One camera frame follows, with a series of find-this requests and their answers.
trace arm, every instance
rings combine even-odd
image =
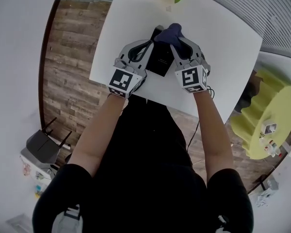
[[[200,131],[205,152],[207,182],[218,171],[234,168],[230,140],[208,92],[196,92]]]
[[[125,99],[110,95],[91,119],[73,150],[69,164],[83,167],[93,177],[113,135]]]

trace wood paneling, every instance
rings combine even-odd
[[[42,42],[40,67],[39,67],[39,81],[38,81],[39,113],[40,113],[41,128],[44,128],[46,125],[45,118],[44,118],[44,104],[43,104],[43,80],[44,80],[44,66],[45,66],[45,60],[46,60],[46,52],[48,48],[49,36],[51,34],[52,23],[54,21],[59,3],[60,3],[60,0],[54,1],[53,7],[48,17],[48,22],[45,28],[43,42]]]
[[[52,136],[55,138],[63,139],[72,131],[67,140],[71,151],[88,120],[96,114],[108,95],[104,85],[89,80],[89,74],[109,7],[108,2],[63,0],[52,25],[45,59],[44,113],[46,123],[54,117],[58,118],[52,124]],[[171,108],[169,110],[189,143],[198,119]],[[231,142],[241,144],[229,120],[226,128]],[[68,151],[62,150],[57,164],[62,165],[68,154]],[[200,129],[190,145],[189,154],[194,170],[206,179]],[[251,160],[240,146],[233,146],[233,154],[236,169],[247,190],[254,186],[253,181],[267,174],[279,160],[279,157]]]

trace yellow-green table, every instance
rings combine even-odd
[[[256,73],[263,79],[259,93],[251,99],[251,105],[241,114],[231,118],[236,135],[243,139],[242,147],[251,159],[259,160],[269,156],[259,142],[261,125],[271,119],[277,123],[274,133],[265,135],[281,146],[291,131],[291,83],[279,75],[262,69]]]

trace black box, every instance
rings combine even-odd
[[[154,42],[154,48],[147,63],[146,70],[164,77],[174,61],[174,55],[169,44],[154,41],[154,37],[159,35],[161,32],[161,29],[155,28],[152,34],[151,40]]]

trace white table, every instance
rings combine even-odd
[[[111,66],[122,48],[150,39],[157,25],[182,25],[182,33],[198,44],[211,65],[208,85],[226,122],[252,72],[262,38],[246,23],[213,0],[181,0],[168,12],[160,0],[113,0],[102,28],[90,79],[108,84]],[[165,77],[148,71],[144,85],[135,93],[143,98],[198,116],[192,94],[180,88],[173,62]]]

